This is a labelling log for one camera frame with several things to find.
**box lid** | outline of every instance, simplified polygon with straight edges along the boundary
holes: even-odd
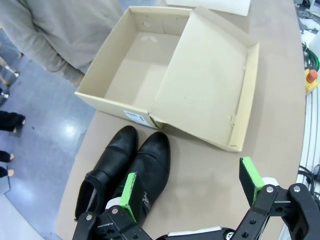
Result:
[[[196,8],[148,111],[150,117],[220,148],[241,151],[258,50],[259,45],[241,29],[203,7]]]

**blue floor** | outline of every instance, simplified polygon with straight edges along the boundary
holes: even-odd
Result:
[[[119,0],[130,5],[154,5],[157,0]],[[26,116],[20,136],[0,132],[0,150],[14,153],[9,167],[8,199],[21,215],[45,238],[54,233],[60,202],[74,163],[75,154],[94,115],[94,109],[74,95],[67,80],[47,72],[17,50],[0,29],[0,55],[20,76],[10,87],[9,99],[0,106]],[[0,68],[8,80],[12,75]]]

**red emergency button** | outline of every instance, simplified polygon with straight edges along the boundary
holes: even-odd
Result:
[[[309,83],[313,83],[317,78],[318,78],[318,73],[314,69],[311,69],[308,75],[306,76],[306,80]]]

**open box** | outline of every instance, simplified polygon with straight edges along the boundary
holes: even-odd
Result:
[[[203,7],[130,7],[75,94],[99,111],[238,152],[258,55],[248,34]]]

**shoe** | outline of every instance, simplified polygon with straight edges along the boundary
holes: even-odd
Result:
[[[137,152],[138,133],[133,126],[118,131],[106,146],[79,190],[75,218],[84,212],[102,213]]]
[[[138,216],[134,216],[139,225],[144,223],[152,205],[165,189],[169,178],[170,165],[171,153],[168,137],[162,132],[155,132],[140,147],[125,178],[115,190],[112,198],[121,197],[128,174],[137,173],[144,191],[139,203],[140,213]]]

